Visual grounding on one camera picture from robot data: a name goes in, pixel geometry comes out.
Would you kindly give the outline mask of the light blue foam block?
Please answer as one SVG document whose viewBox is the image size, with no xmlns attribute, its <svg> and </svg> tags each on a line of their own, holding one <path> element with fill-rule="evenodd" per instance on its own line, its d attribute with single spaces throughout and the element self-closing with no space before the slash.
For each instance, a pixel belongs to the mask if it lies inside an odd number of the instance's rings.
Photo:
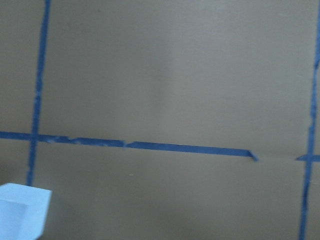
<svg viewBox="0 0 320 240">
<path fill-rule="evenodd" d="M 15 183 L 0 186 L 0 238 L 37 240 L 44 232 L 52 191 Z"/>
</svg>

